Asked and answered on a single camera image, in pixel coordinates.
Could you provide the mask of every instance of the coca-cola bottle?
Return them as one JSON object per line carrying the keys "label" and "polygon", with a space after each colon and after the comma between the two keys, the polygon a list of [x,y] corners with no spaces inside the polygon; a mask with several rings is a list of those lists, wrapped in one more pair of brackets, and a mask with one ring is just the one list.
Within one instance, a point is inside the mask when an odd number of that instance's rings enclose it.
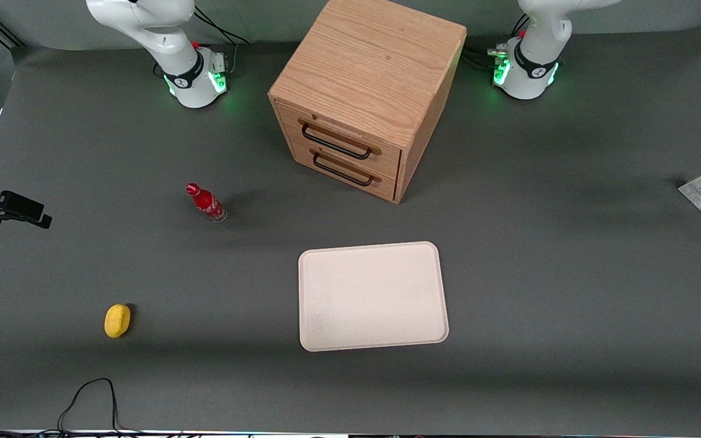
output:
{"label": "coca-cola bottle", "polygon": [[207,217],[213,222],[221,222],[226,219],[226,210],[218,202],[218,200],[212,196],[212,193],[203,190],[195,183],[190,183],[186,186],[186,192],[191,195],[194,200],[194,205],[206,214]]}

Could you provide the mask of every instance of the black metal handle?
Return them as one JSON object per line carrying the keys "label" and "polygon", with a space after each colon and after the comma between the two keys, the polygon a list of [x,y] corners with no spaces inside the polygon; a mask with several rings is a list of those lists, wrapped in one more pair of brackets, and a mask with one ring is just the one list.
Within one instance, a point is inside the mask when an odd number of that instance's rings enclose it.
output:
{"label": "black metal handle", "polygon": [[325,170],[333,175],[337,175],[340,178],[344,178],[344,179],[346,179],[354,184],[358,184],[359,186],[362,186],[362,187],[369,186],[370,184],[372,184],[372,181],[375,179],[374,177],[370,176],[367,181],[362,181],[362,180],[356,179],[352,176],[345,175],[345,174],[343,174],[343,172],[336,171],[325,164],[319,163],[318,157],[320,157],[319,153],[317,153],[317,152],[312,153],[312,164],[315,164],[315,167],[317,167],[318,169],[323,169],[323,170]]}
{"label": "black metal handle", "polygon": [[351,152],[348,149],[345,149],[344,147],[337,146],[336,144],[332,144],[331,142],[325,141],[325,139],[320,139],[312,134],[307,133],[307,128],[309,128],[310,125],[307,123],[302,123],[302,135],[304,138],[308,139],[309,141],[314,141],[317,142],[317,144],[321,144],[323,146],[329,147],[330,149],[334,149],[337,152],[344,153],[345,155],[348,155],[348,157],[353,157],[357,160],[366,160],[369,158],[370,153],[372,153],[371,148],[367,148],[367,152],[365,152],[363,155],[359,155],[358,153]]}

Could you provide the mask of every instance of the green led light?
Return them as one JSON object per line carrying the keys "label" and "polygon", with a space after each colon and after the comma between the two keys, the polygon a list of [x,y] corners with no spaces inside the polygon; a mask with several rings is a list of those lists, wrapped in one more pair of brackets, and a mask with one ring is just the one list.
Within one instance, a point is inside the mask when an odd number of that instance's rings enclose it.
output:
{"label": "green led light", "polygon": [[215,91],[217,91],[218,94],[221,94],[222,92],[226,91],[226,75],[225,74],[207,72],[207,77],[209,77],[209,80],[212,82],[212,86],[215,87]]}
{"label": "green led light", "polygon": [[167,86],[169,86],[169,94],[175,96],[175,90],[172,89],[172,84],[169,83],[169,80],[167,79],[167,75],[164,75],[164,82],[166,82]]}
{"label": "green led light", "polygon": [[556,70],[559,69],[559,62],[556,62],[556,65],[553,66],[553,71],[551,72],[551,78],[548,80],[548,85],[551,85],[553,83],[553,78],[556,77]]}
{"label": "green led light", "polygon": [[507,73],[510,71],[510,61],[505,60],[502,64],[499,64],[494,72],[494,82],[497,85],[504,83],[507,78]]}

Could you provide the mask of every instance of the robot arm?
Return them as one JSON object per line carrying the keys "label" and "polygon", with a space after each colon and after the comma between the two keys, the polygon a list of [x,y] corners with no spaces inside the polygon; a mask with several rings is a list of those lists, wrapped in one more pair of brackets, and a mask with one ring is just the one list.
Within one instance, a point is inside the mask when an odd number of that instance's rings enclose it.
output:
{"label": "robot arm", "polygon": [[529,16],[526,36],[514,36],[489,55],[501,56],[493,83],[517,99],[534,99],[551,85],[559,67],[557,59],[573,35],[567,14],[600,9],[621,0],[518,0]]}
{"label": "robot arm", "polygon": [[178,25],[194,15],[193,0],[87,0],[101,24],[124,33],[153,55],[164,72],[179,75],[197,61],[197,51]]}
{"label": "robot arm", "polygon": [[223,53],[194,48],[178,27],[193,17],[194,0],[86,0],[86,5],[99,23],[148,50],[184,106],[201,108],[226,92]]}
{"label": "robot arm", "polygon": [[526,38],[521,41],[523,55],[538,64],[556,61],[573,35],[573,22],[567,14],[618,2],[621,0],[518,0],[521,10],[531,20]]}

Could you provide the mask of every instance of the wooden box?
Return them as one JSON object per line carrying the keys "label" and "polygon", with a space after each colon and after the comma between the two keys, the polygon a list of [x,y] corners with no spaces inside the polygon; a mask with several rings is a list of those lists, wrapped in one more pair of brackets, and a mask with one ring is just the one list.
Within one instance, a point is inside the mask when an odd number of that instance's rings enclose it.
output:
{"label": "wooden box", "polygon": [[329,0],[269,91],[294,159],[399,203],[466,36],[386,0]]}

